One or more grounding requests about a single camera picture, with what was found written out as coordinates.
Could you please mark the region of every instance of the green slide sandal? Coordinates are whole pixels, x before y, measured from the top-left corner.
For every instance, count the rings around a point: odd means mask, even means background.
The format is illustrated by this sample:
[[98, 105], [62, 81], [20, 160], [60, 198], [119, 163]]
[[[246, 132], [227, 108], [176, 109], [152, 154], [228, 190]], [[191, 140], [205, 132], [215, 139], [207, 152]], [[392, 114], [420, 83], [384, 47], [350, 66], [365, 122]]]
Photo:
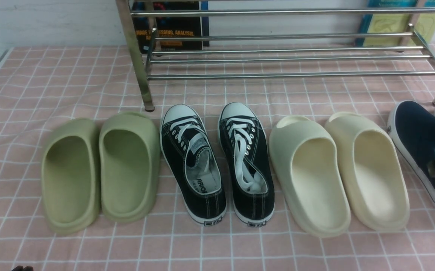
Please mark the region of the green slide sandal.
[[42, 201], [49, 228], [71, 234], [99, 215], [99, 129], [74, 119], [52, 132], [42, 156]]
[[159, 131], [140, 113], [107, 120], [99, 138], [102, 210], [110, 220], [143, 218], [155, 203], [161, 149]]

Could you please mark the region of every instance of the white wall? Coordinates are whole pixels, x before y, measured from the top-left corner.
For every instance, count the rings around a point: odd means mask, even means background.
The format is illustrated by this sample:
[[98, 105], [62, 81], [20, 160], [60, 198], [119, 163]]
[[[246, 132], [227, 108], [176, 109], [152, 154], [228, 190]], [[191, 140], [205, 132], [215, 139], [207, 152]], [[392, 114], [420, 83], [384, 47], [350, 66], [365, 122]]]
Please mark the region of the white wall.
[[[367, 2], [261, 0], [210, 2], [209, 6], [210, 9], [356, 8], [364, 7]], [[210, 31], [211, 35], [356, 32], [360, 18], [353, 15], [213, 17], [210, 19]], [[116, 44], [125, 44], [125, 40], [114, 0], [0, 0], [0, 48]]]

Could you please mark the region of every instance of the shoe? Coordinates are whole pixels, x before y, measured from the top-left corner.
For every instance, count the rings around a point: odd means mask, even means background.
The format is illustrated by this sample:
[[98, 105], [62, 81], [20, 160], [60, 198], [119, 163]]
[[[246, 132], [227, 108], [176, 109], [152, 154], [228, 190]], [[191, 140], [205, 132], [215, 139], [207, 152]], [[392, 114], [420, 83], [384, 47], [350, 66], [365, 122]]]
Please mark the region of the shoe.
[[100, 211], [99, 129], [74, 119], [55, 129], [42, 155], [42, 201], [49, 228], [57, 234], [83, 230]]
[[404, 228], [410, 203], [393, 142], [371, 120], [335, 113], [324, 125], [338, 148], [338, 167], [356, 217], [376, 231]]
[[435, 161], [435, 117], [418, 103], [401, 102], [388, 117], [388, 133], [435, 204], [435, 174], [429, 173]]
[[269, 154], [296, 223], [319, 238], [345, 233], [350, 206], [331, 135], [305, 117], [287, 116], [271, 131]]
[[263, 127], [247, 106], [230, 103], [222, 110], [218, 130], [236, 215], [250, 227], [264, 226], [273, 215], [274, 186]]
[[104, 122], [99, 137], [102, 211], [112, 221], [143, 218], [155, 203], [159, 130], [145, 115], [124, 112]]
[[189, 106], [175, 105], [164, 116], [160, 133], [162, 153], [190, 216], [204, 226], [219, 223], [226, 196], [201, 118]]

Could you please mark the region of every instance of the sneaker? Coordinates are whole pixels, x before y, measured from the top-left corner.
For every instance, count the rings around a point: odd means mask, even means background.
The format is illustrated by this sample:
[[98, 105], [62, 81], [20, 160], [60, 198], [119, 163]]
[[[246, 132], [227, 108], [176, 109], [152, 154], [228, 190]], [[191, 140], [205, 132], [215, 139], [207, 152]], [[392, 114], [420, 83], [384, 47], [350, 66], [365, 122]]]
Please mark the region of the sneaker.
[[204, 226], [226, 213], [221, 174], [199, 115], [189, 106], [171, 107], [161, 125], [161, 151], [192, 219]]
[[274, 211], [274, 186], [263, 127], [241, 103], [225, 106], [218, 127], [233, 184], [236, 215], [250, 227], [264, 226]]
[[435, 204], [435, 117], [418, 103], [401, 102], [388, 117], [388, 133]]

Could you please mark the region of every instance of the shoelace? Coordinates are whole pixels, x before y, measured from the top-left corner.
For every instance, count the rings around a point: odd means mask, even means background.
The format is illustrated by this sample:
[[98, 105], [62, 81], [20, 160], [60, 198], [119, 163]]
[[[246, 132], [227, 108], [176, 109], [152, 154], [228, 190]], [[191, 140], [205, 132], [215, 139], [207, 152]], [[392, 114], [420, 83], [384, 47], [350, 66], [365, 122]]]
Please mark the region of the shoelace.
[[[230, 122], [243, 122], [242, 124], [233, 123], [233, 125], [228, 126]], [[234, 133], [234, 156], [236, 159], [236, 179], [240, 186], [252, 193], [261, 192], [261, 186], [264, 183], [264, 178], [257, 171], [254, 176], [251, 175], [248, 168], [244, 163], [244, 158], [249, 154], [249, 150], [251, 149], [252, 140], [254, 139], [253, 134], [248, 134], [246, 132], [246, 128], [248, 125], [251, 125], [252, 132], [255, 132], [255, 124], [251, 120], [240, 119], [240, 118], [230, 118], [226, 122], [226, 126], [228, 126], [228, 136], [231, 138]]]
[[[186, 132], [187, 129], [196, 129], [199, 132], [202, 132], [203, 134], [205, 134], [205, 132], [197, 125], [192, 124], [193, 122], [198, 123], [197, 120], [195, 119], [187, 119], [187, 120], [180, 120], [179, 122], [174, 122], [171, 125], [171, 131], [172, 131], [172, 135], [176, 135], [174, 137], [174, 139], [178, 140], [178, 143], [181, 144], [181, 147], [186, 150], [186, 146], [184, 145], [184, 141], [183, 141], [183, 134], [184, 132]], [[176, 130], [174, 130], [174, 128], [176, 128], [177, 126], [179, 126], [179, 132], [178, 134], [176, 134]]]

